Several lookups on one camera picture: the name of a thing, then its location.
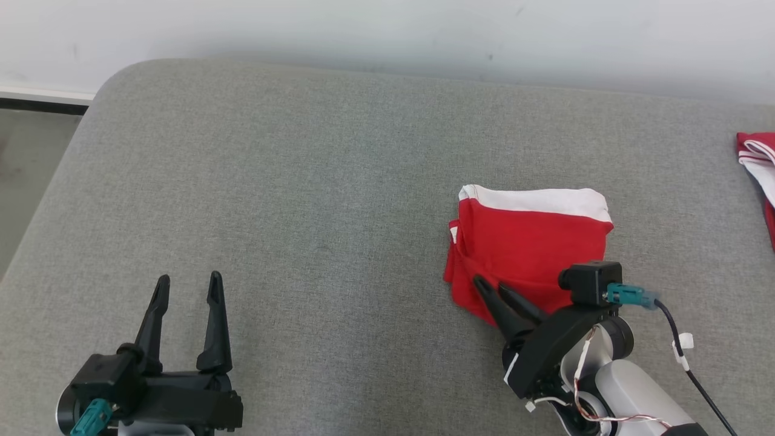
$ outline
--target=gray fabric surface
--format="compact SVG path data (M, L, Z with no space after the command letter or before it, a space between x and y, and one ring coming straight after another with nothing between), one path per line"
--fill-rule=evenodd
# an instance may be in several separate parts
M152 61L98 93L0 287L0 434L56 434L61 390L134 338L172 278L161 358L192 369L226 286L238 434L562 434L502 382L501 338L442 281L466 183L590 187L607 258L663 293L740 434L775 376L775 254L735 133L775 109L376 74ZM633 360L710 434L658 313Z

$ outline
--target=white cable tie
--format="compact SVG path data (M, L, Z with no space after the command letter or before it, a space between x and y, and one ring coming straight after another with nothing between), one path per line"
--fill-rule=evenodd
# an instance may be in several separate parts
M694 348L694 335L688 332L684 332L678 335L678 341L680 341L680 347L684 350Z
M686 356L681 356L680 359L678 360L678 363L680 363L680 365L684 367L684 371L689 370L689 362L687 362Z
M576 367L576 373L573 374L574 380L581 379L581 369L584 367L584 359L587 358L589 352L589 344L592 342L591 338L584 342L584 348L581 349L581 356L579 356L579 365Z
M511 360L511 364L508 366L508 369L506 370L506 375L503 376L503 382L508 385L508 377L512 374L512 369L514 369L514 364L517 363L517 358L519 357L519 353L514 353L514 358Z
M694 348L694 336L691 333L682 333L678 335L678 341L680 341L680 347L682 350L690 350ZM673 345L673 355L675 355L676 362L684 367L684 371L689 370L689 362L686 360L686 356L678 355L678 348L676 348L676 341L671 343Z

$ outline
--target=folded red shirt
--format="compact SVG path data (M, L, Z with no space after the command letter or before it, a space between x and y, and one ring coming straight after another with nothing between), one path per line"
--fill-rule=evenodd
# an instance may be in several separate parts
M494 325L474 288L475 275L512 287L552 313L570 304L557 277L574 263L601 260L613 229L605 197L592 189L493 191L465 185L444 280L455 303Z
M764 220L775 250L775 133L738 133L737 158L764 191Z

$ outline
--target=cable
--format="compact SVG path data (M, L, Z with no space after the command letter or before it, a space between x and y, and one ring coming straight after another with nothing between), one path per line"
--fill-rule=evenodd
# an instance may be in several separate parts
M538 404L538 403L543 403L544 401L552 401L553 403L558 403L560 406L565 406L565 407L570 406L569 403L562 401L556 396L544 396L543 398L536 398L535 400L532 401L532 403Z
M665 314L665 317L667 318L667 323L670 324L670 330L673 331L673 340L675 341L675 344L676 344L675 347L676 347L676 351L678 352L678 356L680 358L684 358L684 361L686 361L686 358L684 357L684 349L680 346L678 327L676 327L676 322L673 319L673 315L670 314L670 311L667 309L667 307L665 307L665 305L662 304L662 302L659 301L658 299L654 300L654 306L659 307L662 310L662 312ZM700 394L702 395L702 397L705 398L706 402L708 402L708 405L711 407L711 409L713 409L713 413L715 413L718 419L722 422L722 424L724 424L724 427L726 427L727 431L732 436L737 436L737 433L735 433L735 429L732 428L732 425L729 423L729 421L726 420L722 412L718 409L718 407L716 406L716 403L714 403L713 399L711 399L711 396L708 395L708 393L705 391L705 388L703 388L702 385L700 384L700 381L697 380L697 377L695 377L694 374L691 372L691 370L689 369L689 365L686 364L684 368L686 369L686 375L689 376L689 380L691 380L691 382L694 384L697 390L700 391Z
M589 345L592 343L592 338L594 337L594 333L597 330L598 330L597 325L592 327L592 330L590 330L589 334L587 335L587 338L584 340L584 347L581 349L581 356L579 356L579 364L576 367L576 372L573 374L573 402L576 404L576 408L579 410L581 417L590 422L625 422L629 420L633 420L635 422L656 421L662 424L662 427L670 429L670 427L672 426L668 424L665 420L659 419L657 417L652 417L650 415L633 415L631 417L620 417L620 418L599 417L598 415L590 414L589 412L587 412L586 409L584 409L581 406L581 401L579 401L579 379L581 378L581 369L584 367L584 361L587 359L587 352L589 351Z

